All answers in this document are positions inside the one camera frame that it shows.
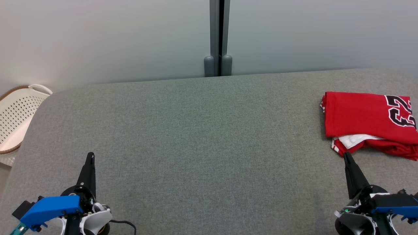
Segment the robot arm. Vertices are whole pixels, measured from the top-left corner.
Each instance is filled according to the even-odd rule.
[[[20,224],[11,235],[22,235],[28,229],[41,231],[50,221],[61,225],[61,235],[105,235],[112,220],[110,208],[96,201],[94,153],[87,154],[77,184],[59,197],[39,197],[37,202],[24,201],[12,215]]]
[[[351,202],[341,211],[335,225],[340,235],[378,234],[398,235],[392,218],[402,215],[410,224],[418,220],[418,193],[405,190],[390,194],[383,188],[370,185],[350,153],[344,154],[347,188]]]

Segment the blue mount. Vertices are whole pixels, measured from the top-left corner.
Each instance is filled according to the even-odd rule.
[[[402,215],[402,220],[408,218],[408,222],[413,224],[418,218],[418,200],[416,196],[408,195],[405,190],[402,193],[389,195],[376,195],[370,200],[375,207],[371,213],[398,214]]]
[[[79,204],[80,197],[77,195],[44,197],[26,212],[20,222],[32,231],[36,231],[41,225],[48,227],[45,222],[58,216],[83,213]]]

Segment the red jersey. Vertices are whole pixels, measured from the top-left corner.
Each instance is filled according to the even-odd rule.
[[[335,138],[337,152],[374,147],[385,153],[418,159],[418,132],[409,97],[326,92],[322,107],[327,137],[366,134],[381,138],[366,139],[352,148],[344,147]]]

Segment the basket handle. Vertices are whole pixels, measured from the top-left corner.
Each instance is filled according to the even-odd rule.
[[[45,87],[43,85],[40,85],[40,84],[32,84],[32,85],[29,85],[29,88],[30,89],[33,89],[34,87],[41,88],[41,89],[45,90],[46,92],[48,92],[50,95],[52,95],[52,91],[49,88],[47,88],[47,87]]]

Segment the gray fabric surface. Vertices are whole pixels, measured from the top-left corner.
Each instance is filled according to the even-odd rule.
[[[10,166],[4,165],[0,163],[0,198],[3,194],[3,190],[6,187],[7,179],[9,178],[10,174]]]
[[[97,197],[147,234],[336,234],[348,203],[344,161],[324,136],[328,91],[411,96],[400,72],[354,69],[104,84],[53,94],[36,112],[0,203],[59,195],[96,155]],[[418,163],[354,158],[372,184],[418,191]],[[400,234],[417,225],[397,222]],[[111,234],[133,234],[111,225]],[[57,234],[44,229],[42,234]]]

